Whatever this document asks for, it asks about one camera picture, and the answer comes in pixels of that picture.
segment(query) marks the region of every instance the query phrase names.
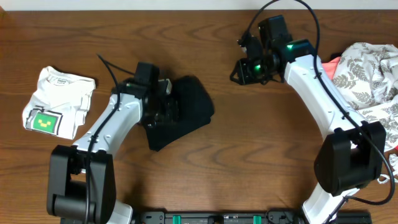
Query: leaf-print fabric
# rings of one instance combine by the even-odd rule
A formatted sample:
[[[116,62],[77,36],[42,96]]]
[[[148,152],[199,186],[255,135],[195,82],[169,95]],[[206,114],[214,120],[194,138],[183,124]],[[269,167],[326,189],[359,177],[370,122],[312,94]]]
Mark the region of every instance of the leaf-print fabric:
[[[355,43],[340,58],[332,80],[348,104],[387,131],[386,148],[398,146],[398,49]]]

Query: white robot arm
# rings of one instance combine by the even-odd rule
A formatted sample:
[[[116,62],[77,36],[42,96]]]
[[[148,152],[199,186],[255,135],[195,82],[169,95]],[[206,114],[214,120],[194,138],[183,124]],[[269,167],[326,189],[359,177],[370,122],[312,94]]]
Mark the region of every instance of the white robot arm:
[[[319,58],[318,68],[321,68],[321,71],[323,70]],[[299,57],[295,59],[295,62],[288,63],[285,70],[285,79],[303,99],[317,122],[324,140],[327,135],[333,134],[336,128],[341,128],[344,131],[354,128],[344,118],[318,81],[313,68],[312,55]],[[349,111],[355,122],[361,124],[362,121],[365,121],[362,115],[350,107],[326,75],[322,75],[322,79],[340,105],[344,106],[346,111]],[[320,184],[317,184],[311,197],[302,205],[302,210],[310,224],[324,223],[342,201],[343,196],[353,195],[357,191],[359,191],[357,188],[345,190],[341,195],[334,197],[323,190]]]
[[[302,205],[302,212],[309,224],[328,222],[336,217],[335,211],[342,206],[345,197],[355,194],[380,176],[382,166],[382,158],[371,150],[360,131],[341,111],[348,112],[356,124],[362,124],[361,129],[366,130],[381,153],[384,152],[386,131],[379,122],[368,124],[350,107],[331,80],[322,75],[322,64],[317,58],[320,78],[331,96],[326,92],[313,67],[314,48],[308,40],[293,41],[282,16],[261,21],[258,27],[260,40],[250,34],[249,28],[238,40],[247,57],[238,60],[230,79],[240,85],[265,85],[269,81],[277,81],[273,76],[278,73],[280,81],[286,80],[303,99],[318,124],[324,142],[314,165],[318,184]]]
[[[90,223],[130,224],[132,208],[116,200],[113,157],[124,138],[138,122],[154,128],[173,125],[178,119],[177,101],[171,97],[169,79],[158,80],[159,69],[138,63],[134,78],[118,84],[121,90],[119,108],[113,112],[118,94],[111,95],[103,114],[90,130],[72,146],[57,146],[51,155],[47,211],[62,217],[61,223],[81,223],[86,217],[86,184],[70,175],[86,172],[87,152],[95,141],[90,156]],[[94,133],[104,126],[96,139]]]

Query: wooden table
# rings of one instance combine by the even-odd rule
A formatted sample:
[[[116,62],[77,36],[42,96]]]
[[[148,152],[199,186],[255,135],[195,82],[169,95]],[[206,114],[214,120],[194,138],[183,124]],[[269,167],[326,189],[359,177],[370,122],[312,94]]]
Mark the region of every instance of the wooden table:
[[[307,11],[283,13],[295,39],[315,43]],[[0,223],[58,223],[45,209],[50,153],[72,140],[26,131],[22,110],[42,68],[97,79],[82,136],[105,109],[113,82],[96,53],[123,68],[138,61],[196,75],[215,105],[211,123],[160,152],[150,151],[135,126],[114,158],[118,199],[134,208],[169,211],[299,208],[316,178],[313,161],[322,144],[318,127],[287,84],[239,86],[229,81],[244,54],[236,40],[254,11],[3,12],[0,16]],[[320,56],[354,42],[398,45],[396,11],[317,11]],[[128,75],[117,73],[118,80]],[[359,197],[380,200],[388,185],[373,182]],[[372,207],[375,223],[396,223],[398,201]]]

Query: black cable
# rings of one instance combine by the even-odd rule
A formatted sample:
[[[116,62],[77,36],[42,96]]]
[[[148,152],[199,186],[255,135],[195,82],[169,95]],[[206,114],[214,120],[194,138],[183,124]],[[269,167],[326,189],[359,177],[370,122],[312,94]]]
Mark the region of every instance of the black cable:
[[[330,223],[330,220],[333,218],[333,216],[342,208],[342,206],[344,205],[344,203],[346,203],[348,201],[347,198],[343,197],[343,199],[341,200],[341,202],[337,205],[337,207],[329,214],[328,219],[326,220],[326,224]]]
[[[87,157],[86,157],[86,216],[85,216],[85,221],[84,224],[87,224],[89,222],[89,216],[90,216],[90,175],[91,175],[91,169],[90,169],[90,160],[91,160],[91,151],[93,150],[94,143],[96,143],[96,140],[98,138],[99,133],[101,132],[102,128],[105,126],[105,124],[111,119],[112,115],[119,109],[120,105],[120,90],[118,87],[118,81],[116,80],[116,77],[114,76],[111,68],[109,67],[108,63],[106,60],[104,60],[100,55],[97,54],[99,59],[104,63],[106,68],[108,69],[109,73],[112,76],[112,79],[115,84],[116,92],[118,94],[118,100],[113,108],[113,110],[109,113],[109,115],[104,119],[104,121],[98,126],[97,130],[95,133],[91,136],[90,143],[88,145],[87,149]]]
[[[260,8],[260,10],[257,12],[257,14],[253,17],[252,21],[249,24],[249,27],[246,29],[244,35],[246,35],[249,31],[251,26],[254,24],[254,21],[257,19],[257,17],[259,16],[259,14],[269,5],[271,5],[274,2],[277,2],[279,0],[273,0],[269,3],[267,3],[265,6],[262,6]],[[319,43],[320,43],[320,26],[319,26],[319,21],[317,16],[315,15],[315,12],[312,10],[312,8],[305,2],[301,1],[301,0],[294,0],[299,2],[300,4],[304,5],[310,12],[312,17],[314,18],[314,21],[317,25],[317,43],[315,45],[315,53],[313,56],[313,67],[315,69],[315,74],[319,80],[319,82],[321,83],[323,89],[325,90],[325,92],[328,94],[328,96],[330,97],[330,99],[334,102],[334,104],[337,106],[337,108],[341,111],[341,113],[343,114],[343,116],[361,133],[362,137],[365,138],[365,140],[371,145],[372,149],[374,149],[377,154],[380,156],[380,158],[382,159],[384,165],[387,168],[389,177],[391,180],[394,180],[394,175],[392,174],[391,168],[388,165],[387,159],[384,157],[383,153],[380,152],[380,150],[377,148],[377,146],[372,142],[372,140],[370,139],[370,137],[362,130],[361,127],[359,127],[358,124],[355,123],[355,121],[349,116],[349,113],[347,111],[344,110],[344,108],[339,104],[339,102],[336,100],[336,98],[333,96],[333,94],[331,94],[331,92],[329,91],[329,89],[327,88],[327,86],[325,85],[325,83],[323,82],[321,75],[319,74],[318,71],[318,66],[317,66],[317,58],[318,58],[318,49],[319,49]],[[353,199],[362,203],[366,203],[369,205],[384,205],[385,203],[389,202],[392,199],[392,196],[394,195],[395,192],[395,183],[394,181],[390,181],[391,187],[390,187],[390,192],[388,194],[388,196],[384,199],[381,200],[379,202],[372,202],[369,200],[365,200],[362,198],[357,198],[354,196],[345,196],[343,197],[343,200],[340,202],[341,206],[337,207],[335,211],[333,211],[332,214],[330,214],[330,216],[333,216],[335,213],[337,213],[337,211],[343,206],[343,204],[348,200],[348,199]]]
[[[112,64],[111,62],[109,62],[109,61],[107,61],[107,60],[103,60],[103,62],[106,62],[108,65],[110,65],[110,66],[112,66],[112,67],[114,67],[114,68],[117,68],[117,69],[119,69],[119,70],[122,71],[122,72],[126,72],[126,73],[128,73],[128,74],[135,75],[134,72],[127,71],[126,69],[121,68],[121,67],[119,67],[119,66],[116,66],[115,64]]]

